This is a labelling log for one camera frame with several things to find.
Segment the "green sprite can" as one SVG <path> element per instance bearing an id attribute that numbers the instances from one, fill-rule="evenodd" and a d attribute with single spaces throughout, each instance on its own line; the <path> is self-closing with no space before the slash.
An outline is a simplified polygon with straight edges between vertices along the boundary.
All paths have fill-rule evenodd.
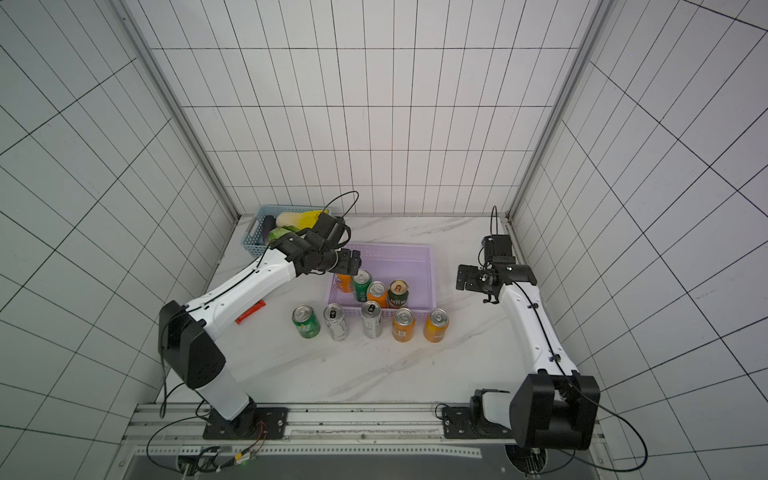
<path id="1" fill-rule="evenodd" d="M 314 309 L 309 305 L 299 305 L 292 313 L 292 322 L 300 336 L 311 339 L 317 336 L 321 330 Z"/>
<path id="2" fill-rule="evenodd" d="M 368 301 L 367 294 L 371 283 L 371 274 L 364 269 L 359 269 L 358 273 L 352 277 L 353 291 L 358 302 L 365 303 Z"/>

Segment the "purple plastic basket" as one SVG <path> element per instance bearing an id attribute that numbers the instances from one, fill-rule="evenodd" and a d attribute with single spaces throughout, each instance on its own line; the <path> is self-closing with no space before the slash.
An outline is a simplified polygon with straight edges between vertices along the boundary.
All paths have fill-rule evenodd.
<path id="1" fill-rule="evenodd" d="M 361 269 L 371 275 L 372 281 L 381 282 L 387 289 L 392 282 L 402 280 L 407 284 L 408 308 L 416 320 L 423 322 L 427 315 L 437 308 L 436 282 L 432 249 L 428 245 L 394 243 L 350 243 L 347 248 L 358 250 L 361 255 Z M 338 304 L 347 318 L 360 317 L 364 302 L 351 293 L 339 289 L 336 276 L 328 284 L 326 299 L 321 301 L 320 310 L 328 304 Z"/>

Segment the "silver slim can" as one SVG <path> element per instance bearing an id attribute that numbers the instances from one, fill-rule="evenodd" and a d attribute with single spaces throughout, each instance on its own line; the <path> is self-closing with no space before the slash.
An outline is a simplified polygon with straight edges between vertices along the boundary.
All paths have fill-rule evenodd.
<path id="1" fill-rule="evenodd" d="M 328 304 L 323 311 L 323 318 L 334 341 L 341 342 L 348 337 L 349 330 L 345 320 L 345 313 L 339 304 Z"/>
<path id="2" fill-rule="evenodd" d="M 363 332 L 368 338 L 378 338 L 382 333 L 381 307 L 375 301 L 367 301 L 361 306 Z"/>

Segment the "silver slim can back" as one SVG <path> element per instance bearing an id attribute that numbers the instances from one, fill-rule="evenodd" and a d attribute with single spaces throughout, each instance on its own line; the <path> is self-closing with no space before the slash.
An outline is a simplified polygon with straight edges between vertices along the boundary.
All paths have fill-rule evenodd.
<path id="1" fill-rule="evenodd" d="M 341 342 L 348 337 L 349 330 L 345 320 L 345 313 L 339 304 L 328 304 L 323 311 L 323 318 L 334 341 Z"/>

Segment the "green brown can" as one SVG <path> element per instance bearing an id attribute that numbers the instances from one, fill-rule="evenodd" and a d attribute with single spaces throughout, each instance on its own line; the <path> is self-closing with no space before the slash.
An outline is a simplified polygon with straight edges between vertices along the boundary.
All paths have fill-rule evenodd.
<path id="1" fill-rule="evenodd" d="M 409 298 L 409 287 L 404 280 L 393 281 L 387 291 L 387 305 L 392 309 L 406 308 Z"/>

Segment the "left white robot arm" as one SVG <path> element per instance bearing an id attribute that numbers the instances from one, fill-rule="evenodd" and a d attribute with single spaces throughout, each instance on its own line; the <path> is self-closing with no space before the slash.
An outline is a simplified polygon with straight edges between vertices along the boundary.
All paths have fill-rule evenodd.
<path id="1" fill-rule="evenodd" d="M 219 287 L 184 305 L 168 302 L 159 313 L 162 362 L 226 424 L 253 427 L 256 404 L 229 371 L 218 338 L 257 302 L 299 276 L 357 274 L 361 254 L 346 247 L 350 238 L 351 229 L 340 224 L 288 232 Z"/>

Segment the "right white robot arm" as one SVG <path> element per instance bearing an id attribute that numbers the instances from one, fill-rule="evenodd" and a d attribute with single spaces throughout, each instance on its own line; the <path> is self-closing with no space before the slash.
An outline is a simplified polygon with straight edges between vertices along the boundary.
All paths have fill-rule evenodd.
<path id="1" fill-rule="evenodd" d="M 522 448 L 589 448 L 600 400 L 592 376 L 568 358 L 545 312 L 540 289 L 527 265 L 486 269 L 460 265 L 456 288 L 482 293 L 500 306 L 513 327 L 526 372 L 514 392 L 479 389 L 467 407 L 448 408 L 456 423 L 447 437 L 511 439 Z"/>

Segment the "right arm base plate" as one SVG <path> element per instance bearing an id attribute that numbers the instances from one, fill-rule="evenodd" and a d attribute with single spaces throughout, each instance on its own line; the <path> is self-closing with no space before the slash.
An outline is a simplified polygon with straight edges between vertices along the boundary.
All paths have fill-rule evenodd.
<path id="1" fill-rule="evenodd" d="M 508 426 L 492 422 L 485 417 L 483 397 L 486 394 L 500 394 L 502 400 L 510 397 L 507 390 L 477 389 L 466 405 L 451 406 L 438 403 L 433 408 L 433 414 L 441 422 L 446 439 L 512 439 Z"/>

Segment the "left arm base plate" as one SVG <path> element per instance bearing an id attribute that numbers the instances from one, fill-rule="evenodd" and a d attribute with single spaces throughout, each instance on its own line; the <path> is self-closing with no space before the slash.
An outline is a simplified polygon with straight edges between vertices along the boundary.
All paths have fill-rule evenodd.
<path id="1" fill-rule="evenodd" d="M 289 409 L 248 405 L 233 420 L 226 420 L 216 409 L 206 418 L 202 437 L 209 441 L 280 440 L 284 437 Z"/>

